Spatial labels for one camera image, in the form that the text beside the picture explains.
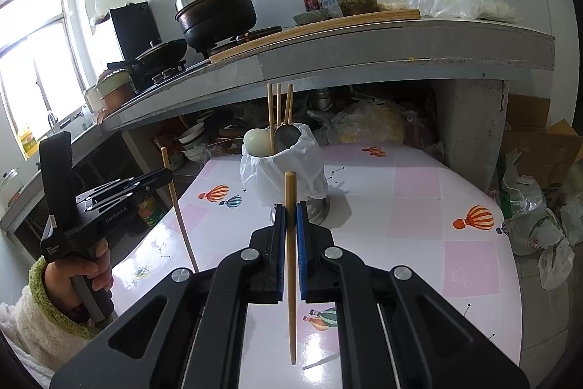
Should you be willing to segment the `fluffy white sleeve forearm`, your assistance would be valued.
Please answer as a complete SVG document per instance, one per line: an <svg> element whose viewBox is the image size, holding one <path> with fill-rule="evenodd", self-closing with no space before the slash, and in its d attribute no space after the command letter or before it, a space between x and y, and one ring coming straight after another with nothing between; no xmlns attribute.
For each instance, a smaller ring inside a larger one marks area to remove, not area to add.
<svg viewBox="0 0 583 389"><path fill-rule="evenodd" d="M43 282L46 268L46 260L39 258L18 301L1 304L1 332L33 375L50 378L102 329L92 321L75 322L51 303Z"/></svg>

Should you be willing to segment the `person's left hand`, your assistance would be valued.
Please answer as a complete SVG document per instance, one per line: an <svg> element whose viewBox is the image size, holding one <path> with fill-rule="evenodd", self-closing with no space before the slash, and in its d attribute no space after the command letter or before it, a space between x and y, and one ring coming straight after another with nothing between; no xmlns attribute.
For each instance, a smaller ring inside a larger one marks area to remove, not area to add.
<svg viewBox="0 0 583 389"><path fill-rule="evenodd" d="M109 291L114 284L111 273L111 252L106 239L96 245L96 257L89 261L84 258L69 257L51 262L43 272L46 296L53 306L67 317L79 313L82 299L74 285L76 280L88 279L94 291Z"/></svg>

